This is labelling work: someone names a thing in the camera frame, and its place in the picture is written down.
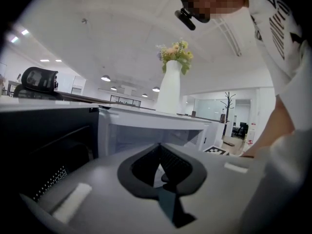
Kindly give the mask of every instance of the white foam pad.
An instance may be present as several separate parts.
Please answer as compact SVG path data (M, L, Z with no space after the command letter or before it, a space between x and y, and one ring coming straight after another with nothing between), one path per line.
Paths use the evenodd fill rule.
M92 191L88 184L79 183L76 189L68 196L61 206L53 213L53 217L67 224L77 212L87 195Z

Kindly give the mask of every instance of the white vase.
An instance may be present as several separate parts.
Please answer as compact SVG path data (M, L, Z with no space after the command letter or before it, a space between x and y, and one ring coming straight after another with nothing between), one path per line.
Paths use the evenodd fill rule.
M166 64L167 70L162 80L156 111L176 114L180 100L180 72L182 65L176 60L170 60Z

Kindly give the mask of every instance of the black and white pattern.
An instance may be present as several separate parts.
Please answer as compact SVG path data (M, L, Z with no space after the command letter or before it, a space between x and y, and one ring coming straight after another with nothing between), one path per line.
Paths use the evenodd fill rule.
M230 153L228 151L225 151L225 150L220 149L220 148L215 147L215 146L209 147L204 152L211 153L211 154L219 154L219 155L230 155Z
M45 194L54 184L56 184L61 179L67 177L67 171L64 168L64 166L58 168L55 170L55 173L52 173L51 176L47 179L46 182L44 182L38 189L35 195L33 195L33 200L38 201L39 198L43 194Z

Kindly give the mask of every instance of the person's arm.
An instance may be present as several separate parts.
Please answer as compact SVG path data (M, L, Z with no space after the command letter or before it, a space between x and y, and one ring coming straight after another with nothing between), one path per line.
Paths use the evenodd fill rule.
M274 141L283 135L290 134L294 130L293 122L279 96L273 112L267 122L258 141L242 156L254 156L256 152L266 146L271 146Z

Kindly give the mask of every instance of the black graphic print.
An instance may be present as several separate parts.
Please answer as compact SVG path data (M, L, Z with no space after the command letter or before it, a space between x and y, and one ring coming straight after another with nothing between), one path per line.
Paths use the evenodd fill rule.
M259 28L258 28L257 24L255 23L254 17L253 16L251 16L251 17L252 17L254 28L255 28L254 37L257 38L259 41L263 41L262 36L260 34L260 31L259 31Z
M277 10L277 12L269 18L270 29L272 32L273 42L283 58L284 55L284 22L286 17L290 15L290 9L282 0L267 0Z
M291 38L292 38L292 42L298 42L299 44L302 44L303 42L303 38L301 38L299 35L295 34L295 33L290 33L291 34Z

